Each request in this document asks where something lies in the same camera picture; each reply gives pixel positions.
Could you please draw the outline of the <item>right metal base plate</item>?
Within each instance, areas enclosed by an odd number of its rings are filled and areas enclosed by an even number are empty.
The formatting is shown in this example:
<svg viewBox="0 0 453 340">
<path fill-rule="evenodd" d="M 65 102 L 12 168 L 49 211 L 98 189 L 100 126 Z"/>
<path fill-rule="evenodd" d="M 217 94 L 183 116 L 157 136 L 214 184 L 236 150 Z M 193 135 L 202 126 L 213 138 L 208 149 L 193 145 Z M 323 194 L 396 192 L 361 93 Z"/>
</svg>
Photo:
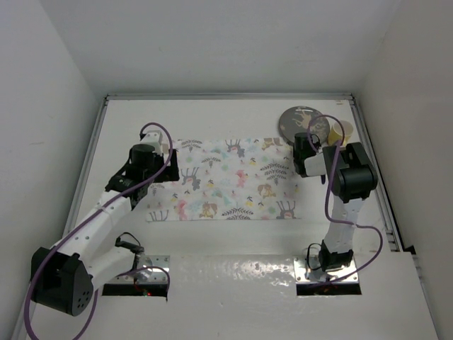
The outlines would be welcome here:
<svg viewBox="0 0 453 340">
<path fill-rule="evenodd" d="M 341 266 L 337 269 L 323 271 L 319 268 L 320 263 L 317 255 L 306 258 L 294 258 L 294 277 L 297 284 L 309 285 L 321 282 L 334 282 L 336 284 L 359 283 L 359 276 L 356 273 L 355 259 L 352 259 L 348 266 Z"/>
</svg>

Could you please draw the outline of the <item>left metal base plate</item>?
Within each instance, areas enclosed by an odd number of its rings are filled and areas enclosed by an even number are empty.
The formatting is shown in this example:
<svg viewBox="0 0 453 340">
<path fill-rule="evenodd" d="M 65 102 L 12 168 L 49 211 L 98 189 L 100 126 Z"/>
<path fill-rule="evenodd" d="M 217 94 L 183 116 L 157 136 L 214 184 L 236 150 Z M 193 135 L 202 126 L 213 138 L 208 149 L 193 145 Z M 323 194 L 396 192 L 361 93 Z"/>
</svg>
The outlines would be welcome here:
<svg viewBox="0 0 453 340">
<path fill-rule="evenodd" d="M 139 272 L 127 274 L 125 276 L 114 277 L 109 284 L 129 284 L 134 281 L 137 284 L 164 284 L 168 283 L 168 277 L 164 273 L 170 273 L 170 256 L 169 255 L 143 255 L 136 265 Z"/>
</svg>

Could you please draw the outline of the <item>yellow cup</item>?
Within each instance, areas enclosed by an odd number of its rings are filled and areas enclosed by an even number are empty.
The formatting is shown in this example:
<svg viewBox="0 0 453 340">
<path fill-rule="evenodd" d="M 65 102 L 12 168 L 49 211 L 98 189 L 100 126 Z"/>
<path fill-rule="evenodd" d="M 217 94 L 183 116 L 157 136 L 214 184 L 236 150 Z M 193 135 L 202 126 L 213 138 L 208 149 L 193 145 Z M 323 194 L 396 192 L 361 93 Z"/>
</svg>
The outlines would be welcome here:
<svg viewBox="0 0 453 340">
<path fill-rule="evenodd" d="M 346 120 L 334 122 L 328 135 L 328 146 L 333 146 L 337 142 L 342 142 L 342 146 L 346 146 L 353 133 L 354 126 L 352 123 Z"/>
</svg>

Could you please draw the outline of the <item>dark reindeer plate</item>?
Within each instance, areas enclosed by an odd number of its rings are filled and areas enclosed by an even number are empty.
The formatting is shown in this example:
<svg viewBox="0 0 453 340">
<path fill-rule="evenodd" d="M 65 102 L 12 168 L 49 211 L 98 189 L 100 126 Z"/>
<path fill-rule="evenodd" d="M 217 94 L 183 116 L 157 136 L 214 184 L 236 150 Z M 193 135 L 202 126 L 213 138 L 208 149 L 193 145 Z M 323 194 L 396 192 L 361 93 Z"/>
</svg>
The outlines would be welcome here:
<svg viewBox="0 0 453 340">
<path fill-rule="evenodd" d="M 322 113 L 308 106 L 295 106 L 287 109 L 279 119 L 278 128 L 282 138 L 289 144 L 294 143 L 294 136 L 299 132 L 306 132 L 311 120 L 314 123 L 310 127 L 312 134 L 315 134 L 324 143 L 330 131 L 330 124 Z"/>
</svg>

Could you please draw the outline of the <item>metal base plate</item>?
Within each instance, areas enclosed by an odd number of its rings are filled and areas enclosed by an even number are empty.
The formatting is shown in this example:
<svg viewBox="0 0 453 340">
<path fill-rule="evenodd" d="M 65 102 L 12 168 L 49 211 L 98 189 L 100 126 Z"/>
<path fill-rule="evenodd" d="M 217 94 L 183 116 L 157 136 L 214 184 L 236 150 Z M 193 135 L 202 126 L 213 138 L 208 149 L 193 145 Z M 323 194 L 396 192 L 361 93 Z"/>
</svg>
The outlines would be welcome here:
<svg viewBox="0 0 453 340">
<path fill-rule="evenodd" d="M 170 273 L 170 256 L 169 255 L 143 255 L 136 265 L 139 272 L 127 274 L 125 276 L 114 277 L 109 284 L 129 284 L 134 281 L 137 284 L 164 284 L 168 283 L 168 277 L 164 273 Z"/>
<path fill-rule="evenodd" d="M 323 271 L 319 268 L 320 263 L 317 255 L 306 258 L 294 258 L 294 277 L 297 284 L 309 285 L 321 282 L 334 282 L 336 284 L 359 283 L 359 276 L 356 273 L 355 259 L 352 259 L 348 266 L 341 266 L 337 269 Z"/>
</svg>

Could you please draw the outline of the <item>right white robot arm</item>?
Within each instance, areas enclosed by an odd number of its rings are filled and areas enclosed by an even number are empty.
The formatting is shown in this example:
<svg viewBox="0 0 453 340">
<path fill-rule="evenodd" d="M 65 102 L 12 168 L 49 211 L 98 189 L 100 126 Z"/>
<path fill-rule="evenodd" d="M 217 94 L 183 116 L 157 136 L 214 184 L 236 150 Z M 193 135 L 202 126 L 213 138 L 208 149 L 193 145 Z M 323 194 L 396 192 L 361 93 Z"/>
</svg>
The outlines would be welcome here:
<svg viewBox="0 0 453 340">
<path fill-rule="evenodd" d="M 328 272 L 349 266 L 360 209 L 378 184 L 365 148 L 360 142 L 322 147 L 317 135 L 299 132 L 294 136 L 293 161 L 297 174 L 320 176 L 328 184 L 326 198 L 333 197 L 333 209 L 325 206 L 330 225 L 319 250 L 320 269 Z"/>
</svg>

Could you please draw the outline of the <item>animal print cloth placemat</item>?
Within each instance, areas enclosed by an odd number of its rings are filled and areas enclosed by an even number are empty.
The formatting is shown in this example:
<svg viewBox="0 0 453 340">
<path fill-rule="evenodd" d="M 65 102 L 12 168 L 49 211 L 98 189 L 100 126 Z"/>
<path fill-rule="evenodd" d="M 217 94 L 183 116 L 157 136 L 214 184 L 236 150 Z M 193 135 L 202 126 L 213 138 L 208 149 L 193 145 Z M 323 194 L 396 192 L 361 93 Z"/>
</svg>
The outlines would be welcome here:
<svg viewBox="0 0 453 340">
<path fill-rule="evenodd" d="M 302 216 L 292 147 L 280 137 L 176 140 L 179 180 L 150 186 L 147 222 Z"/>
</svg>

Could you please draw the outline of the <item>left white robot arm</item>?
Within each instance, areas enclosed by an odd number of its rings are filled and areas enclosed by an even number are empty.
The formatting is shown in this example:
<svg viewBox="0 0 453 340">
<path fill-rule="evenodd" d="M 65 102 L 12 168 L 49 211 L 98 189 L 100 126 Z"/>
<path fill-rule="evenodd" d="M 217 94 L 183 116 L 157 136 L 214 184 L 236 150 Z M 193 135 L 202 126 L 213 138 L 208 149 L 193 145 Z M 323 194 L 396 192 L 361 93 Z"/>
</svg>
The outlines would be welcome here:
<svg viewBox="0 0 453 340">
<path fill-rule="evenodd" d="M 114 241 L 103 255 L 99 246 L 143 199 L 152 183 L 179 180 L 177 153 L 167 157 L 151 144 L 135 144 L 126 163 L 110 178 L 87 217 L 52 248 L 40 247 L 31 260 L 28 302 L 71 316 L 80 315 L 102 285 L 134 268 L 142 246 Z"/>
</svg>

